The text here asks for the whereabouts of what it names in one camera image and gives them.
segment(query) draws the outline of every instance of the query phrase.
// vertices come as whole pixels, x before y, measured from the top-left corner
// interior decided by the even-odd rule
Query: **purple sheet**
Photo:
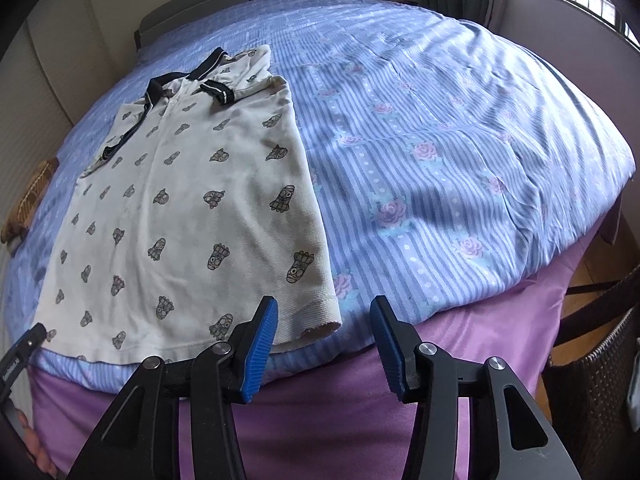
[[[500,296],[436,314],[423,340],[454,357],[505,358],[530,392],[558,332],[562,299],[597,226],[551,264]],[[113,396],[30,369],[34,428],[68,472]],[[415,406],[389,392],[375,348],[264,386],[234,416],[247,478],[400,478]],[[180,406],[180,468],[193,479],[189,407]],[[468,408],[460,401],[456,475],[468,467]]]

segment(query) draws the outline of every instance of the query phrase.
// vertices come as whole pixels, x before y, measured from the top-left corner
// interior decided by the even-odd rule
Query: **wicker chair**
[[[583,480],[640,478],[640,431],[626,411],[640,335],[640,266],[599,298],[564,318],[554,346],[622,316],[584,357],[542,372],[553,427]]]

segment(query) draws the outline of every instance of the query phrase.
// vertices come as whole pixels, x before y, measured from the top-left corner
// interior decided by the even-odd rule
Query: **bed sheet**
[[[454,357],[505,358],[534,393],[558,332],[562,299],[596,229],[507,292],[417,326]],[[33,422],[53,461],[68,472],[113,396],[30,370]],[[181,478],[193,479],[189,405],[180,406]],[[247,478],[400,478],[415,405],[398,402],[375,348],[261,388],[234,418]],[[460,401],[457,478],[468,467],[468,403]]]
[[[217,46],[263,43],[292,89],[343,322],[321,342],[272,355],[266,381],[370,344],[377,294],[415,324],[507,290],[585,234],[635,169],[591,100],[475,23],[373,0],[249,2],[159,38],[67,137],[8,271],[14,340],[31,324],[74,183],[118,106]],[[34,362],[105,392],[135,369],[47,351]]]

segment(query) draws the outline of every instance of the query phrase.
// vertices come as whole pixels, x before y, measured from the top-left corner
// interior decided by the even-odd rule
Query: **metal pivot screw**
[[[424,355],[434,355],[438,351],[438,347],[433,343],[420,343],[418,350]]]
[[[214,354],[227,355],[229,352],[231,352],[231,345],[229,343],[221,341],[220,343],[216,343],[215,345],[213,345],[211,349],[213,350]]]
[[[147,357],[144,361],[142,361],[143,367],[147,370],[154,370],[160,366],[160,358],[156,356]]]
[[[494,370],[504,370],[507,366],[507,363],[504,362],[504,359],[499,357],[490,357],[489,358],[489,366]]]

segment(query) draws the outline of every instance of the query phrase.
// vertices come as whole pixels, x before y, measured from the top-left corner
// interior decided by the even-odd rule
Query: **blue striped bedsheet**
[[[217,46],[263,43],[292,89],[344,324],[270,357],[265,381],[372,343],[370,300],[411,323],[499,294],[546,266],[606,212],[635,170],[606,115],[543,59],[471,22],[373,0],[257,0],[186,25],[76,125],[4,300],[15,340],[31,325],[79,173],[118,106],[188,72]],[[136,365],[41,351],[37,366],[117,392]]]

